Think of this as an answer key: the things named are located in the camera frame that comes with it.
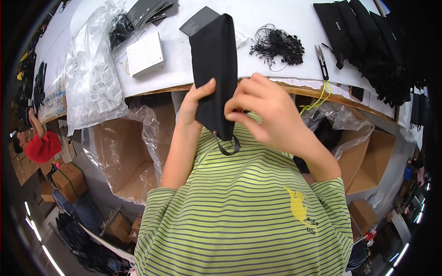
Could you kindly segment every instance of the man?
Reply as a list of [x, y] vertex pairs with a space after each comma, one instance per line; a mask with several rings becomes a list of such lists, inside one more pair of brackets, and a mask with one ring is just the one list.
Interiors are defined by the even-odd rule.
[[29, 121], [37, 134], [28, 141], [23, 132], [17, 133], [13, 138], [13, 146], [16, 154], [24, 152], [35, 163], [46, 163], [57, 153], [61, 152], [60, 139], [57, 134], [46, 131], [41, 122], [34, 114], [34, 109], [29, 109]]
[[[160, 187], [147, 195], [137, 274], [342, 275], [353, 238], [336, 159], [288, 93], [259, 74], [225, 104], [241, 150], [222, 154], [195, 120], [215, 83], [193, 86], [181, 105]], [[306, 183], [293, 155], [315, 183]]]

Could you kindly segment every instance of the right hand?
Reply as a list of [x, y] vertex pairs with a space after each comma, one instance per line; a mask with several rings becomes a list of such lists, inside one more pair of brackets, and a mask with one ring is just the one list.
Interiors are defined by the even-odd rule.
[[[262, 118], [261, 124], [236, 110], [255, 112]], [[227, 120], [244, 125], [257, 141], [300, 158], [306, 156], [317, 141], [289, 94], [258, 73], [239, 83], [225, 104], [224, 115]]]

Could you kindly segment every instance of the green striped shirt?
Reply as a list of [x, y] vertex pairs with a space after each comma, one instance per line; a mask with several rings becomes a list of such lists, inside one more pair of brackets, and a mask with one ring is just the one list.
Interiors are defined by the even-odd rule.
[[137, 274], [342, 275], [353, 242], [342, 179], [309, 187], [291, 156], [240, 124], [234, 134], [241, 150], [225, 156], [203, 129], [187, 183], [148, 193]]

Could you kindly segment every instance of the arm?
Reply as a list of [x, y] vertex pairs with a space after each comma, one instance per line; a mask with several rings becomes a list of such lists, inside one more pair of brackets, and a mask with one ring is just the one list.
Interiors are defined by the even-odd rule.
[[34, 114], [34, 109], [29, 109], [29, 121], [34, 129], [34, 131], [37, 132], [38, 136], [42, 138], [46, 134], [46, 130], [43, 128], [41, 122], [38, 120], [38, 118]]
[[[255, 112], [261, 124], [236, 110]], [[315, 181], [341, 176], [338, 162], [305, 126], [289, 94], [268, 78], [255, 73], [242, 80], [227, 101], [224, 115], [243, 124], [259, 142], [304, 159]]]
[[161, 187], [179, 189], [192, 172], [202, 125], [195, 120], [198, 101], [215, 91], [215, 79], [196, 89], [192, 86], [179, 109], [169, 155], [164, 165]]

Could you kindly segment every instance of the tag string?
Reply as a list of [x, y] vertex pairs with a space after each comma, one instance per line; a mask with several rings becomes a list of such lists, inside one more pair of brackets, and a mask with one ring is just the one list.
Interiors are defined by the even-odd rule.
[[[321, 101], [322, 96], [324, 95], [324, 92], [325, 92], [325, 86], [328, 87], [328, 95], [327, 95], [327, 97], [325, 97], [325, 98]], [[299, 107], [302, 107], [302, 110], [301, 110], [301, 112], [299, 113], [299, 115], [302, 115], [302, 113], [304, 112], [304, 110], [310, 110], [310, 109], [312, 109], [313, 107], [318, 107], [318, 106], [322, 105], [325, 101], [327, 101], [328, 97], [330, 97], [330, 95], [332, 94], [332, 91], [331, 91], [331, 90], [332, 90], [332, 89], [331, 89], [331, 87], [330, 87], [330, 83], [328, 82], [328, 80], [324, 81], [324, 85], [323, 85], [323, 87], [322, 87], [321, 96], [319, 97], [319, 99], [318, 99], [314, 104], [312, 104], [312, 105], [299, 106]]]

